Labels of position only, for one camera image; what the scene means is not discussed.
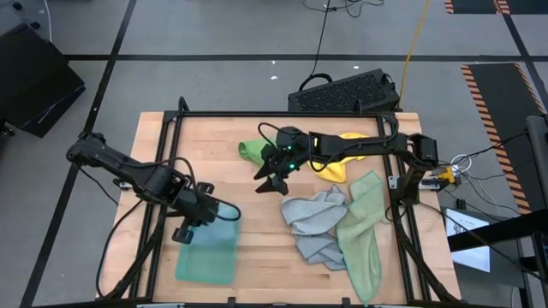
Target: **black metal frame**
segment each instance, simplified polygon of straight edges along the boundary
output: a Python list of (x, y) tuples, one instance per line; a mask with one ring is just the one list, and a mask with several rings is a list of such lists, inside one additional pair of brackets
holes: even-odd
[[(164, 155), (165, 150), (165, 143), (167, 140), (167, 133), (169, 125), (172, 121), (175, 121), (175, 129), (173, 132), (173, 139), (170, 147), (170, 155), (169, 158), (173, 158), (176, 155), (178, 143), (181, 137), (181, 130), (182, 130), (182, 121), (184, 117), (258, 117), (258, 118), (264, 118), (264, 117), (358, 117), (358, 118), (370, 118), (375, 119), (378, 124), (378, 133), (379, 136), (384, 136), (384, 123), (383, 123), (383, 116), (393, 116), (393, 113), (374, 113), (374, 114), (356, 114), (352, 112), (278, 112), (278, 111), (189, 111), (186, 103), (184, 102), (184, 99), (180, 99), (179, 101), (179, 110), (177, 111), (165, 111), (164, 112), (164, 119), (162, 122), (162, 129), (160, 131), (160, 136), (158, 140), (158, 148), (157, 148), (157, 154), (156, 154), (156, 160), (161, 160)], [(386, 178), (388, 180), (388, 176), (393, 175), (393, 170), (390, 162), (390, 156), (389, 155), (383, 155), (383, 161), (384, 161), (384, 170), (386, 173)], [(397, 168), (398, 173), (401, 175), (405, 172), (405, 167), (403, 164), (403, 161), (400, 159), (397, 159)], [(389, 190), (390, 199), (393, 198), (392, 192)], [(143, 225), (141, 227), (140, 232), (140, 242), (139, 242), (139, 248), (138, 253), (142, 251), (143, 245), (146, 242), (146, 238), (148, 237), (148, 234), (151, 230), (152, 225), (152, 213), (154, 210), (153, 204), (147, 204), (146, 205), (146, 212), (143, 220)], [(400, 212), (398, 207), (391, 206), (392, 210), (392, 216), (394, 219), (394, 226), (395, 230), (397, 231), (398, 228), (402, 228), (402, 220), (400, 219)], [(165, 223), (165, 208), (162, 208), (160, 206), (160, 212), (158, 215), (157, 223), (164, 225)], [(415, 217), (414, 217), (414, 209), (413, 207), (407, 208), (407, 214), (408, 214), (408, 229), (409, 233), (411, 235), (412, 243), (414, 249), (419, 252), (421, 255), (421, 249), (420, 249), (420, 238), (419, 238), (419, 232), (417, 229)], [(150, 264), (150, 270), (149, 270), (149, 276), (147, 278), (147, 284), (146, 284), (146, 293), (144, 298), (138, 298), (137, 293), (139, 289), (139, 279), (140, 275), (137, 275), (134, 278), (134, 281), (131, 285), (128, 299), (108, 299), (106, 301), (100, 300), (100, 301), (92, 301), (92, 302), (83, 302), (83, 303), (73, 303), (73, 304), (65, 304), (65, 305), (48, 305), (47, 307), (50, 308), (77, 308), (77, 307), (106, 307), (106, 306), (112, 306), (112, 307), (135, 307), (137, 305), (142, 304), (151, 304), (154, 294), (154, 288), (156, 283), (156, 276), (158, 273), (158, 266), (159, 266), (159, 254), (161, 252), (161, 245), (162, 241), (158, 241), (157, 246), (154, 248), (152, 253), (152, 260)], [(407, 305), (413, 305), (413, 306), (422, 306), (422, 307), (492, 307), (492, 306), (484, 306), (484, 305), (469, 305), (464, 303), (447, 303), (447, 302), (438, 302), (438, 301), (432, 301), (430, 296), (430, 288), (428, 287), (428, 283), (426, 282), (426, 279), (423, 275), (423, 273), (419, 272), (419, 282), (420, 282), (420, 290), (421, 290), (421, 298), (422, 299), (415, 299), (414, 296), (414, 288), (413, 288), (413, 282), (411, 280), (411, 274), (408, 266), (408, 256), (407, 251), (404, 249), (402, 243), (400, 241), (397, 241), (397, 247), (398, 247), (398, 254), (400, 259), (400, 266), (402, 268), (402, 279), (403, 279), (403, 288), (406, 295), (406, 301)], [(254, 308), (254, 307), (268, 307), (268, 306), (276, 306), (275, 304), (237, 304), (235, 298), (227, 298), (227, 303), (184, 303), (185, 307), (247, 307), (247, 308)], [(288, 304), (287, 307), (294, 307), (294, 308), (337, 308), (337, 307), (344, 307), (344, 308), (350, 308), (350, 307), (363, 307), (363, 305), (351, 305), (348, 298), (342, 298), (341, 304), (336, 305), (294, 305), (294, 304)]]

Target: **yellow cable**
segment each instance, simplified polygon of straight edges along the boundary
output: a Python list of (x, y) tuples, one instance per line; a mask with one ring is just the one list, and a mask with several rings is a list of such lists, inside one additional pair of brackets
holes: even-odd
[(405, 90), (405, 80), (408, 76), (408, 65), (409, 65), (409, 59), (411, 58), (411, 55), (413, 54), (414, 44), (417, 43), (417, 40), (419, 38), (420, 29), (422, 28), (422, 24), (425, 21), (426, 13), (428, 13), (428, 7), (430, 6), (430, 0), (426, 0), (425, 7), (422, 9), (422, 14), (420, 15), (419, 25), (414, 31), (413, 40), (411, 41), (411, 47), (409, 47), (409, 52), (407, 58), (405, 58), (405, 66), (403, 67), (403, 77), (402, 77), (402, 86), (400, 87), (400, 101), (397, 102), (397, 107), (400, 108), (400, 104), (403, 100), (403, 91)]

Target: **white paper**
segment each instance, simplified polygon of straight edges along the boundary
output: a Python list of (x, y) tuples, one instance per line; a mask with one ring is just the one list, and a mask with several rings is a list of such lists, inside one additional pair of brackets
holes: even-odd
[[(478, 218), (474, 218), (451, 209), (447, 209), (447, 211), (445, 211), (445, 215), (453, 218), (467, 230), (474, 230), (475, 228), (481, 228), (489, 225), (489, 222), (484, 222)], [(451, 236), (466, 231), (446, 217), (445, 232), (447, 233), (447, 236)], [(453, 257), (453, 262), (455, 263), (489, 273), (491, 271), (491, 259), (489, 253), (489, 247), (484, 246), (461, 252), (452, 252), (451, 255)]]

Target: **gray floor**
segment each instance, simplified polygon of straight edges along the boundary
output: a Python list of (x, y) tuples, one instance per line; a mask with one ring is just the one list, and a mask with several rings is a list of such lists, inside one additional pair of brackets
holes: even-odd
[[(321, 1), (309, 0), (321, 7)], [(25, 1), (40, 10), (41, 1)], [(110, 54), (128, 0), (50, 0), (52, 37), (66, 54)], [(423, 0), (390, 0), (384, 7), (364, 6), (362, 17), (343, 11), (330, 14), (322, 52), (326, 54), (405, 55), (419, 19)], [(44, 14), (36, 18), (47, 24)], [(300, 1), (266, 0), (138, 0), (122, 54), (313, 54), (323, 16)], [(548, 16), (516, 16), (532, 55), (547, 55), (548, 40), (539, 25)], [(47, 28), (40, 34), (47, 36)], [(519, 55), (501, 15), (449, 15), (443, 1), (433, 0), (415, 49), (421, 55)], [(2, 139), (0, 174), (0, 304), (18, 306), (39, 248), (56, 207), (69, 164), (64, 152), (83, 128), (105, 62), (71, 62), (86, 82), (86, 91), (44, 139), (23, 132)], [(462, 77), (459, 62), (412, 62), (402, 107), (420, 114), (423, 130), (438, 140), (439, 154), (449, 160), (490, 145)], [(548, 80), (547, 63), (536, 63)], [(313, 63), (253, 62), (117, 62), (94, 130), (107, 142), (129, 152), (139, 113), (172, 110), (184, 96), (191, 110), (286, 110), (287, 95), (310, 74)], [(320, 62), (318, 72), (334, 79), (382, 68), (399, 85), (403, 62)], [(92, 171), (104, 183), (110, 176)], [(500, 174), (494, 154), (474, 159), (477, 176)], [(119, 194), (112, 185), (108, 189)], [(484, 187), (499, 204), (515, 207), (503, 178)], [(512, 216), (483, 202), (470, 187), (456, 196), (482, 210)], [(452, 206), (454, 199), (439, 194)], [(59, 235), (39, 287), (35, 305), (93, 299), (98, 258), (115, 207), (87, 178), (78, 177)], [(472, 303), (509, 306), (511, 287), (475, 281), (459, 271), (464, 299)], [(519, 305), (516, 295), (515, 306)]]

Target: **wooden table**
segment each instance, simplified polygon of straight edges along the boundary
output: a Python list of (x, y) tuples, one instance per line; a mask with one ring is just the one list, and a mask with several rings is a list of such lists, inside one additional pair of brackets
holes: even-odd
[[(133, 158), (141, 162), (154, 160), (163, 116), (163, 112), (141, 114), (131, 153)], [(420, 132), (416, 114), (401, 113), (397, 118), (401, 133)], [(348, 297), (353, 304), (360, 303), (346, 271), (330, 271), (323, 264), (309, 265), (303, 260), (295, 248), (290, 228), (281, 216), (283, 196), (278, 193), (257, 194), (254, 191), (262, 182), (253, 180), (258, 168), (242, 160), (237, 149), (240, 141), (260, 138), (257, 132), (260, 121), (268, 121), (279, 127), (292, 125), (304, 132), (359, 132), (378, 136), (376, 121), (363, 118), (185, 117), (177, 156), (186, 157), (191, 162), (197, 181), (207, 181), (215, 185), (214, 196), (229, 200), (241, 208), (237, 270), (230, 286), (177, 281), (175, 267), (180, 244), (172, 241), (171, 235), (180, 225), (181, 218), (169, 218), (164, 230), (155, 301), (226, 303), (228, 297), (236, 297), (238, 303), (340, 304), (342, 297)], [(265, 133), (268, 136), (275, 135), (274, 131)], [(178, 163), (176, 168), (186, 172), (184, 164)], [(397, 174), (395, 159), (392, 168)], [(339, 187), (348, 195), (348, 183), (370, 170), (374, 170), (385, 181), (382, 157), (367, 157), (348, 163), (348, 181)], [(292, 173), (287, 182), (289, 196), (303, 198), (310, 198), (332, 185), (331, 182), (319, 179), (305, 166), (301, 171)], [(388, 190), (386, 192), (385, 205), (388, 206)], [(426, 204), (439, 207), (437, 194), (434, 192), (421, 192), (420, 199)], [(133, 192), (123, 192), (116, 219), (136, 201)], [(460, 298), (442, 217), (424, 206), (415, 206), (414, 210), (426, 263), (448, 291)], [(115, 286), (134, 261), (144, 211), (145, 206), (142, 205), (121, 224), (112, 237), (101, 276), (104, 292)], [(378, 223), (375, 233), (383, 279), (370, 304), (406, 304), (394, 228), (391, 224)], [(413, 261), (410, 258), (408, 260), (414, 296), (420, 299), (416, 268)], [(149, 263), (146, 263), (141, 275), (140, 295), (145, 293), (148, 270)]]

